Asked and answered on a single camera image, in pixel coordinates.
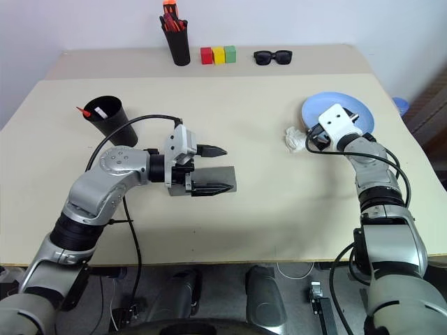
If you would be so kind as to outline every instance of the yellow block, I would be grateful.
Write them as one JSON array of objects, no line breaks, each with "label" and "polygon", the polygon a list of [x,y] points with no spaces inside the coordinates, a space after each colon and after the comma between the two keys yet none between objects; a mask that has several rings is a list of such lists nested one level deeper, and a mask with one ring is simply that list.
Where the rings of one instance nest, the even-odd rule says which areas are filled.
[{"label": "yellow block", "polygon": [[213,47],[212,58],[214,64],[225,64],[225,49],[224,47]]}]

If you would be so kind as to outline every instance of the black cable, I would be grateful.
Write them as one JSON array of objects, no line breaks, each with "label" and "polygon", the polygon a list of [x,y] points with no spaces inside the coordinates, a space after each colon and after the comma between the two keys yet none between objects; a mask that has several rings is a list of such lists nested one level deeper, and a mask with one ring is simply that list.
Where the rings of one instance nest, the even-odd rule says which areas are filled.
[{"label": "black cable", "polygon": [[150,114],[150,115],[143,115],[142,117],[136,117],[135,119],[130,120],[129,122],[123,124],[122,126],[116,128],[113,132],[111,132],[109,135],[107,135],[104,140],[102,140],[96,149],[93,151],[93,153],[90,156],[89,162],[87,164],[87,167],[85,168],[85,172],[91,169],[91,166],[93,165],[93,162],[96,158],[96,156],[99,154],[99,151],[103,148],[104,144],[112,138],[113,135],[118,133],[120,130],[126,128],[127,126],[130,126],[131,124],[134,124],[135,122],[146,120],[146,119],[167,119],[167,120],[173,120],[175,122],[175,125],[181,124],[182,119],[178,117],[172,117],[170,115],[162,115],[162,114]]},{"label": "black cable", "polygon": [[[391,150],[388,150],[386,148],[385,148],[385,151],[388,155],[390,155],[393,158],[393,160],[396,162],[396,165],[400,168],[400,162],[397,159],[396,155],[394,155]],[[399,171],[396,171],[396,179],[399,179],[399,176],[400,176]]]},{"label": "black cable", "polygon": [[101,323],[101,320],[103,319],[103,314],[104,314],[104,288],[103,288],[103,277],[98,276],[99,277],[99,285],[101,287],[101,314],[99,315],[99,319],[96,322],[95,327],[91,330],[89,335],[92,335],[96,329],[98,328],[99,324]]},{"label": "black cable", "polygon": [[354,279],[357,280],[359,283],[369,286],[369,283],[367,281],[364,281],[355,273],[353,261],[354,261],[354,248],[352,248],[351,254],[349,255],[349,272],[351,272],[352,277],[354,277]]},{"label": "black cable", "polygon": [[137,251],[137,259],[138,259],[137,276],[135,278],[135,282],[133,283],[131,300],[129,302],[129,311],[130,311],[133,308],[133,303],[135,301],[135,294],[137,292],[138,284],[140,282],[142,261],[141,261],[140,244],[138,243],[137,234],[135,233],[135,228],[133,227],[131,215],[129,213],[129,209],[127,208],[126,197],[123,197],[123,205],[124,205],[124,211],[126,212],[126,218],[127,218],[127,221],[129,222],[129,227],[132,232],[133,243],[135,244],[135,249]]},{"label": "black cable", "polygon": [[404,179],[404,182],[405,182],[405,188],[406,188],[405,207],[408,207],[410,205],[410,200],[411,200],[410,181],[408,180],[408,177],[406,176],[404,171],[402,171],[402,169],[399,166],[397,166],[396,164],[394,164],[392,161],[389,161],[388,159],[382,158],[380,156],[364,154],[364,153],[361,153],[361,152],[347,152],[347,151],[341,152],[341,151],[317,151],[317,150],[312,150],[309,147],[309,139],[310,139],[310,134],[307,134],[307,136],[306,136],[306,149],[307,149],[307,151],[312,152],[313,154],[368,157],[368,158],[373,158],[373,159],[376,159],[378,161],[384,162],[384,163],[388,164],[389,166],[395,168],[395,170],[398,171],[402,175],[402,178]]},{"label": "black cable", "polygon": [[343,311],[340,308],[340,305],[337,300],[337,296],[335,295],[334,290],[334,273],[335,268],[337,267],[337,264],[341,260],[341,258],[344,256],[345,253],[349,251],[349,249],[354,247],[354,243],[349,244],[343,251],[335,258],[334,262],[332,263],[332,266],[329,271],[329,290],[330,290],[330,296],[332,297],[332,301],[334,302],[335,309],[337,309],[338,315],[340,317],[340,320],[342,321],[344,328],[346,329],[346,332],[348,335],[354,335],[351,328],[348,325],[348,322],[346,321],[346,318],[344,317]]},{"label": "black cable", "polygon": [[[141,117],[136,117],[135,119],[130,120],[129,122],[126,122],[125,124],[123,124],[122,126],[116,128],[113,132],[111,132],[109,135],[107,135],[99,144],[98,146],[95,148],[95,150],[93,151],[93,153],[90,156],[89,162],[87,164],[87,167],[85,168],[85,172],[90,170],[93,162],[95,160],[95,158],[98,156],[99,151],[104,147],[104,144],[110,139],[112,138],[113,135],[115,135],[116,133],[118,133],[120,130],[126,128],[127,126],[130,126],[131,124],[134,124],[135,122],[141,121],[141,120],[146,120],[146,119],[167,119],[167,120],[172,120],[175,123],[175,126],[177,126],[178,124],[182,123],[182,120],[178,117],[172,117],[170,115],[162,115],[162,114],[150,114],[150,115],[143,115]],[[135,294],[136,291],[138,289],[138,284],[140,282],[140,277],[141,277],[141,268],[142,268],[142,258],[141,258],[141,251],[140,251],[140,244],[138,243],[138,238],[137,238],[137,234],[135,232],[135,228],[133,226],[132,223],[132,219],[131,219],[131,215],[129,213],[129,209],[127,208],[127,202],[126,202],[126,197],[123,197],[123,205],[124,205],[124,211],[126,212],[126,219],[127,222],[129,223],[129,227],[131,229],[132,232],[132,237],[133,237],[133,243],[135,244],[135,249],[137,252],[137,259],[138,259],[138,266],[137,266],[137,275],[135,278],[135,282],[133,284],[133,289],[132,289],[132,294],[131,294],[131,300],[129,303],[129,308],[128,311],[130,311],[133,308],[133,303],[135,301]],[[101,296],[103,299],[103,282],[101,279]],[[103,316],[103,309],[101,310],[101,316],[100,318],[102,318]]]}]

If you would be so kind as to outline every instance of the white tissue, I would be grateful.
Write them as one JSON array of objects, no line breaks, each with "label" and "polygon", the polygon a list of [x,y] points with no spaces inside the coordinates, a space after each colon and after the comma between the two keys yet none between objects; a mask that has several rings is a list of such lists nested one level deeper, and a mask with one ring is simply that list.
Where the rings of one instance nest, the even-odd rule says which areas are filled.
[{"label": "white tissue", "polygon": [[295,127],[286,129],[286,145],[291,152],[298,152],[306,147],[306,134]]}]

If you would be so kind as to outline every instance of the red block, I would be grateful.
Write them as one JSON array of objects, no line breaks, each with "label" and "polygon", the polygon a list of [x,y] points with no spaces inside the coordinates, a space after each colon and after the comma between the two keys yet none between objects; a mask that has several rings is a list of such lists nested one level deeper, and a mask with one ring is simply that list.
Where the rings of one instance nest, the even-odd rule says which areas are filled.
[{"label": "red block", "polygon": [[201,47],[200,55],[202,57],[202,64],[212,64],[212,50],[211,47]]}]

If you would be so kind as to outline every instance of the blue object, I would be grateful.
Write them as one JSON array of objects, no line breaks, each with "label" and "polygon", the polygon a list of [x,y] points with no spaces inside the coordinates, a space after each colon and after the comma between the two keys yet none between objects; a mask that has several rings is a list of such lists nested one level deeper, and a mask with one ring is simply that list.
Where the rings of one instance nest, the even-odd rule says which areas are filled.
[{"label": "blue object", "polygon": [[399,114],[401,117],[404,116],[406,112],[410,109],[410,104],[405,99],[399,98],[398,96],[395,96],[393,98],[394,104],[396,105],[397,109],[399,110]]},{"label": "blue object", "polygon": [[318,123],[318,117],[335,103],[339,103],[352,113],[358,114],[354,123],[364,133],[374,130],[374,117],[362,102],[352,96],[338,92],[321,92],[307,98],[302,104],[301,117],[306,128],[310,129]]}]

